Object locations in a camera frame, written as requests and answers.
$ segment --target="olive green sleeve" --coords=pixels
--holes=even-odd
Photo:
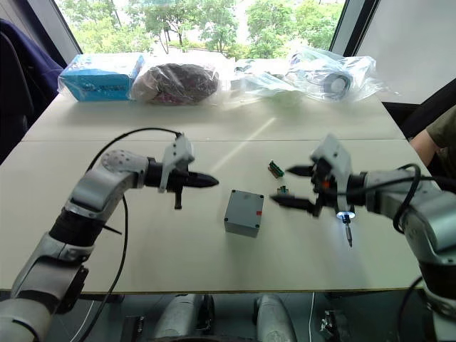
[[[438,147],[456,146],[456,105],[426,127]]]

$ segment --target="white wall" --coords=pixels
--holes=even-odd
[[[423,102],[456,78],[456,0],[381,0],[357,54],[400,94],[381,100]]]

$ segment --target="small green component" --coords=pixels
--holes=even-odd
[[[286,188],[285,185],[282,185],[281,187],[277,188],[277,194],[279,194],[279,195],[280,194],[288,194],[288,193],[289,193],[289,191],[288,191],[288,189]]]
[[[283,177],[285,175],[285,173],[280,170],[280,167],[278,167],[273,160],[269,163],[268,170],[271,171],[275,178]]]

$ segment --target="blue box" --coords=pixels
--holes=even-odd
[[[77,55],[58,77],[79,101],[128,100],[144,58],[141,53]]]

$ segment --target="transparent plastic bag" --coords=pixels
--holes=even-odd
[[[144,64],[141,53],[77,55],[58,77],[58,92],[79,101],[128,100]]]
[[[185,54],[150,58],[133,83],[130,99],[168,105],[217,104],[227,89],[227,72],[222,66],[232,72],[229,60],[220,57],[204,62]]]
[[[388,89],[377,77],[373,58],[343,57],[309,47],[291,56],[285,81],[322,101],[353,102]]]
[[[234,96],[247,93],[261,97],[293,91],[295,88],[282,80],[287,71],[288,63],[284,59],[240,59],[234,67],[231,90]]]
[[[309,47],[300,48],[288,60],[239,60],[234,70],[232,90],[237,90],[234,97],[297,91],[321,101],[353,102],[388,89],[377,78],[373,58],[344,58]]]

